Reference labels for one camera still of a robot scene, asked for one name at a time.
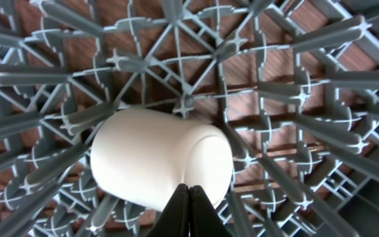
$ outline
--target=white mug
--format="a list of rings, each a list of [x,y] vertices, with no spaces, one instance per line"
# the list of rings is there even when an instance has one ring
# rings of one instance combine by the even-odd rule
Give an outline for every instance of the white mug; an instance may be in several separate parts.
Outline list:
[[[108,118],[91,147],[91,170],[100,188],[162,211],[177,185],[200,185],[214,207],[232,177],[232,150],[215,126],[148,109]]]

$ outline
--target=white ceramic cup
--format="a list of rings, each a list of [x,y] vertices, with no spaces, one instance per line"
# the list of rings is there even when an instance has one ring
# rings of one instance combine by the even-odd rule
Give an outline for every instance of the white ceramic cup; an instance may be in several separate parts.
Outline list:
[[[91,170],[102,190],[157,211],[181,183],[202,186],[217,207],[232,169],[230,144],[218,128],[148,109],[115,113],[91,147]]]

